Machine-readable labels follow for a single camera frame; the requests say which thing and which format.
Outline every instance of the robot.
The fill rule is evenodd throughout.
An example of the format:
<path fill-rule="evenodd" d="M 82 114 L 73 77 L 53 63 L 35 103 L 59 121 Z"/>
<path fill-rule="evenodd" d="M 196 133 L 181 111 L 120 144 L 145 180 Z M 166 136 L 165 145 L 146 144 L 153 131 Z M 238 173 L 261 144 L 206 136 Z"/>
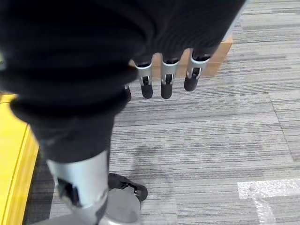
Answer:
<path fill-rule="evenodd" d="M 109 173 L 114 116 L 138 79 L 151 98 L 152 55 L 162 54 L 161 96 L 191 48 L 184 88 L 226 38 L 247 0 L 6 1 L 0 5 L 0 90 L 30 124 L 61 200 L 73 214 L 37 225 L 139 225 L 147 188 Z M 135 67 L 128 61 L 133 59 Z"/>

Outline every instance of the yellow edge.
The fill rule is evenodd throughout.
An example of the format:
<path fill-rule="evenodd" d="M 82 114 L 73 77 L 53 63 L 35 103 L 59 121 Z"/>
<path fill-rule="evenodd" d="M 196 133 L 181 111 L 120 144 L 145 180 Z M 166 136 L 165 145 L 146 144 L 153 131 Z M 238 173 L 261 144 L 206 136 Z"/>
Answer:
<path fill-rule="evenodd" d="M 2 95 L 1 96 L 1 103 L 9 103 L 11 100 L 13 100 L 16 97 L 15 94 L 10 95 Z"/>
<path fill-rule="evenodd" d="M 12 181 L 12 190 L 9 193 L 4 224 L 21 225 L 23 222 L 31 178 L 38 154 L 36 142 L 29 126 L 26 127 L 20 155 Z"/>

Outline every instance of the yellow platform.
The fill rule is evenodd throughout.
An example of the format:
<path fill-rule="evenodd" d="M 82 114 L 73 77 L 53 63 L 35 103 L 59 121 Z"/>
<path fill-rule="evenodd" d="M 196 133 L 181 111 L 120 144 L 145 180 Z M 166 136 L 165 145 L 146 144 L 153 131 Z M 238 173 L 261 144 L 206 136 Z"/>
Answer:
<path fill-rule="evenodd" d="M 14 95 L 0 100 L 0 221 L 21 225 L 30 188 L 38 144 L 30 127 L 10 111 Z"/>

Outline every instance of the white tape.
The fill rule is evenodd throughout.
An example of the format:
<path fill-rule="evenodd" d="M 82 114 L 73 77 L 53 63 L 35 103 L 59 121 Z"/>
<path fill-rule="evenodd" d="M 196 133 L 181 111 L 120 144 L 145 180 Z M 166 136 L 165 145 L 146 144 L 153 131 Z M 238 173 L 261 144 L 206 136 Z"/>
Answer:
<path fill-rule="evenodd" d="M 241 199 L 253 199 L 260 224 L 275 225 L 272 208 L 263 198 L 300 195 L 300 179 L 238 182 L 238 189 Z"/>

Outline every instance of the black fabric cover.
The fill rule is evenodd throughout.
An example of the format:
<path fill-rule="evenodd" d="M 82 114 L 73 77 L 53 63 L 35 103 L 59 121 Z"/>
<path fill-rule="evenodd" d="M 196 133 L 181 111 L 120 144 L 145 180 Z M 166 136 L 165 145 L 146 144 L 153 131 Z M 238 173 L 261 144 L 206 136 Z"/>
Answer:
<path fill-rule="evenodd" d="M 109 149 L 128 61 L 218 47 L 243 0 L 5 0 L 0 90 L 18 94 L 46 158 L 74 162 Z"/>

